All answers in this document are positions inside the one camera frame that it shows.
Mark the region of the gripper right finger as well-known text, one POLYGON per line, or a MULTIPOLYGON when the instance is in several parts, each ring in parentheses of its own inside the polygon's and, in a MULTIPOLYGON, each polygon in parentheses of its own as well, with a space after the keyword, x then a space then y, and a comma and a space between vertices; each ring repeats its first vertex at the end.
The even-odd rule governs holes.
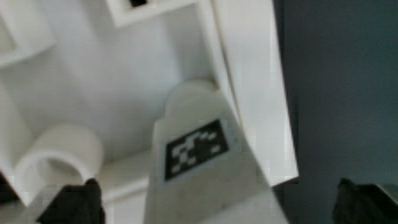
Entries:
POLYGON ((343 178, 332 209, 334 224, 398 224, 398 185, 357 184, 343 178))

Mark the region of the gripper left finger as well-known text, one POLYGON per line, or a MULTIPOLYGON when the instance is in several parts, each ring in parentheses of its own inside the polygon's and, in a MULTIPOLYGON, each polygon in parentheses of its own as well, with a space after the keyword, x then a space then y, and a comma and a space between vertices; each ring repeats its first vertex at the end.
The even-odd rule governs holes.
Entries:
POLYGON ((66 185, 36 219, 39 224, 107 224, 101 187, 94 178, 66 185))

